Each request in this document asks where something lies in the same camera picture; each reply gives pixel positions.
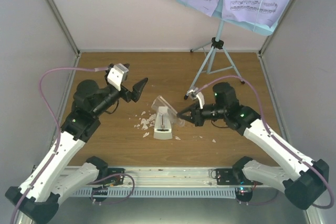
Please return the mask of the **white metronome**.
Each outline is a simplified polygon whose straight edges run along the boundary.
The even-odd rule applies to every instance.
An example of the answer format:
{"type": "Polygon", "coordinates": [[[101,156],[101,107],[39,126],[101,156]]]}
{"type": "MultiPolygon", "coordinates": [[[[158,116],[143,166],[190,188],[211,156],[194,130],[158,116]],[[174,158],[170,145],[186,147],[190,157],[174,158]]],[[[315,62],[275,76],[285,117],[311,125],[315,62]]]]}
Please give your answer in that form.
{"type": "Polygon", "coordinates": [[[157,140],[170,140],[173,138],[171,122],[166,106],[158,107],[153,137],[157,140]]]}

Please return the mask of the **clear metronome cover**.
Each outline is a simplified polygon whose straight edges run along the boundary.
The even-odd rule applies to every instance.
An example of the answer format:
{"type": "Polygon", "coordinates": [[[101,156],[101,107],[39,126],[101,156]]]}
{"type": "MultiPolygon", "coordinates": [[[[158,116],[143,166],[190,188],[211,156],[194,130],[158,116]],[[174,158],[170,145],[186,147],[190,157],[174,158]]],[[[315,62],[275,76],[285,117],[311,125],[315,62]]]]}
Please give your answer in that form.
{"type": "Polygon", "coordinates": [[[185,125],[185,121],[177,117],[177,111],[161,95],[158,95],[154,99],[151,109],[157,112],[161,106],[167,107],[168,118],[172,124],[180,127],[185,125]]]}

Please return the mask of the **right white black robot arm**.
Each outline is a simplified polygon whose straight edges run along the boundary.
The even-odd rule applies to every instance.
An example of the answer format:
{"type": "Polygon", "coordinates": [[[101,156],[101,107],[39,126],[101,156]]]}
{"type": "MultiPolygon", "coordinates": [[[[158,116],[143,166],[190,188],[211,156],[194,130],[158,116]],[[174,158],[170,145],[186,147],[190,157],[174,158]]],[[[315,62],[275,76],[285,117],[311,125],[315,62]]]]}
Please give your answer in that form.
{"type": "Polygon", "coordinates": [[[223,120],[227,127],[252,141],[266,152],[278,165],[263,165],[244,156],[232,166],[233,180],[239,184],[236,197],[249,202],[252,183],[261,183],[282,192],[297,208],[306,210],[328,190],[329,165],[319,159],[305,156],[274,132],[254,109],[241,105],[233,87],[227,82],[213,86],[215,102],[205,104],[201,92],[190,90],[196,102],[177,113],[177,117],[195,126],[206,120],[223,120]]]}

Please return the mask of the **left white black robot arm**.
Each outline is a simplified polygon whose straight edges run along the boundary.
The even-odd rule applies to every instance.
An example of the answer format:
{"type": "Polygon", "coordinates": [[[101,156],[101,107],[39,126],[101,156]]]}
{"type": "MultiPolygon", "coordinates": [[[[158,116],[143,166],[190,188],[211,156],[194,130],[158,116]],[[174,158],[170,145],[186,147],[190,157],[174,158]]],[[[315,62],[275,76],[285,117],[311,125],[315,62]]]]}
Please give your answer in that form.
{"type": "Polygon", "coordinates": [[[77,85],[71,112],[63,124],[56,124],[57,138],[53,146],[20,186],[11,186],[5,193],[15,207],[11,223],[15,223],[20,214],[35,223],[48,223],[75,191],[85,185],[103,184],[111,178],[108,164],[93,156],[74,173],[59,179],[71,159],[100,126],[99,117],[108,113],[112,105],[118,105],[120,99],[127,103],[138,102],[148,79],[140,80],[129,90],[123,86],[129,74],[129,64],[110,64],[89,71],[105,72],[106,86],[100,88],[90,79],[77,85]]]}

